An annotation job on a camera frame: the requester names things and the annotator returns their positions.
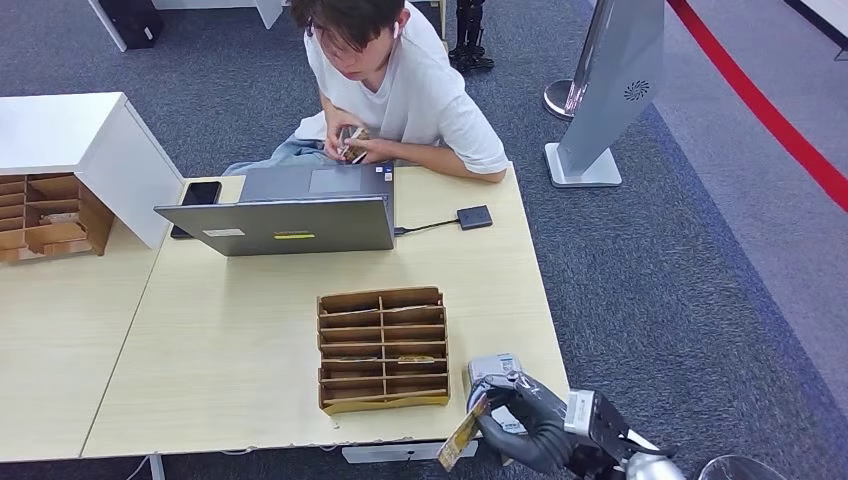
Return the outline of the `person's left hand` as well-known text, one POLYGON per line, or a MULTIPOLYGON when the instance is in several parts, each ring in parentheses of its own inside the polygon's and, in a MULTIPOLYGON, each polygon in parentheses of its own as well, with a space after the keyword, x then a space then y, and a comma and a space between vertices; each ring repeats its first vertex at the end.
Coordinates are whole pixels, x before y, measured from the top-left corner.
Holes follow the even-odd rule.
POLYGON ((352 164, 382 163, 398 157, 400 143, 385 139, 348 138, 345 154, 352 164))

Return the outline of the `person's right hand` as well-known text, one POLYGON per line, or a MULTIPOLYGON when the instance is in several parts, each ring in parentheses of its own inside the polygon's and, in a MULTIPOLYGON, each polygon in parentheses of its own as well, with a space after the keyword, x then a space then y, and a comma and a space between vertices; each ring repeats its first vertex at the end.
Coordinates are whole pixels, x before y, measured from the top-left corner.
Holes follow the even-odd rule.
POLYGON ((331 159, 343 161, 344 158, 340 154, 342 141, 339 135, 341 131, 346 127, 361 127, 363 123, 355 115, 332 105, 324 109, 324 116, 326 121, 324 151, 331 159))

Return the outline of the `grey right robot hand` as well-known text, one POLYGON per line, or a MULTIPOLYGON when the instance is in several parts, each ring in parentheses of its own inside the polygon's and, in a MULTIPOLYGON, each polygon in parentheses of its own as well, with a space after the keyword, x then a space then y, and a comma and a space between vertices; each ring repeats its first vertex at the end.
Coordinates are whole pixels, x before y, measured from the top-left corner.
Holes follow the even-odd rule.
POLYGON ((565 429, 567 405, 543 383, 522 372, 486 375, 471 385, 467 407, 482 404, 476 425, 493 449, 521 465, 552 473, 569 464, 577 444, 565 429), (525 428, 524 435, 510 433, 493 418, 505 407, 525 428))

